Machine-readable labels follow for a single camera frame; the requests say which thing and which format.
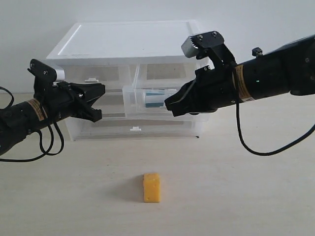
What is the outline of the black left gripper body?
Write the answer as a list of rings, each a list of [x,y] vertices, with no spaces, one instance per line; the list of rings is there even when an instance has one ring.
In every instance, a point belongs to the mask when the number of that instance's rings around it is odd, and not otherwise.
[[[60,82],[50,88],[34,87],[36,98],[45,113],[45,122],[54,123],[68,117],[81,118],[85,92],[79,84]]]

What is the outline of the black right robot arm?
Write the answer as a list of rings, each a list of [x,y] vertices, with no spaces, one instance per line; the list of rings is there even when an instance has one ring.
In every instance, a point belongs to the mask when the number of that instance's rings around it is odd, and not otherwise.
[[[264,54],[256,47],[252,59],[237,63],[217,31],[197,33],[182,44],[187,58],[209,58],[213,66],[195,71],[195,78],[165,99],[176,117],[212,113],[236,103],[290,93],[315,92],[315,38],[307,36]]]

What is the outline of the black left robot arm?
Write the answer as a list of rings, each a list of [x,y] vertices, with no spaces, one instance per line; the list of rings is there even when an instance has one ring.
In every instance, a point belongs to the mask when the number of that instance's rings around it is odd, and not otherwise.
[[[59,82],[35,89],[33,99],[0,111],[0,153],[5,154],[28,135],[66,118],[97,122],[102,111],[93,104],[105,95],[105,85]]]

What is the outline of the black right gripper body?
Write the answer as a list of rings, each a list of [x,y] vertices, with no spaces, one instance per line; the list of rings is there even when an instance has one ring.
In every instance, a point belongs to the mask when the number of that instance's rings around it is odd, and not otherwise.
[[[219,108],[240,103],[234,84],[235,67],[224,70],[204,66],[195,71],[196,78],[191,89],[191,115],[213,113]]]

